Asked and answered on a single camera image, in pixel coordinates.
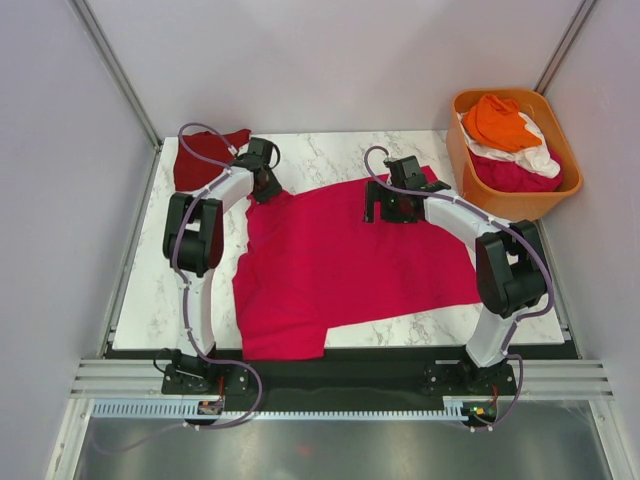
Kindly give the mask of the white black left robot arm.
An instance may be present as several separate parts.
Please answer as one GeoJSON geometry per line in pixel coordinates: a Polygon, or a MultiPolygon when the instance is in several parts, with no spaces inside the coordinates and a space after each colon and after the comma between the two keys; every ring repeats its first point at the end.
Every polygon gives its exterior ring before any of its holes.
{"type": "Polygon", "coordinates": [[[212,325],[212,285],[224,252],[224,215],[250,196],[264,203],[282,192],[273,169],[280,149],[271,141],[252,137],[247,150],[230,150],[232,161],[222,173],[192,193],[170,197],[163,237],[163,255],[176,276],[180,299],[181,339],[193,356],[170,352],[164,370],[165,395],[208,395],[237,374],[243,383],[255,371],[243,362],[215,358],[212,325]]]}

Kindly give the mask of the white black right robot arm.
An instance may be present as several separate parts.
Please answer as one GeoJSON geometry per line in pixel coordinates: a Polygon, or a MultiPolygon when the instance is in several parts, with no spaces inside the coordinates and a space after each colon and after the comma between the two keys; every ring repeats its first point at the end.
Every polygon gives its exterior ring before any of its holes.
{"type": "Polygon", "coordinates": [[[386,158],[388,179],[373,175],[366,184],[364,219],[390,223],[425,221],[439,227],[475,256],[476,288],[482,303],[478,323],[462,358],[444,368],[444,387],[488,393],[513,371],[508,349],[520,323],[538,316],[536,305],[554,305],[553,281],[537,227],[511,223],[464,200],[442,182],[431,182],[414,156],[386,158]]]}

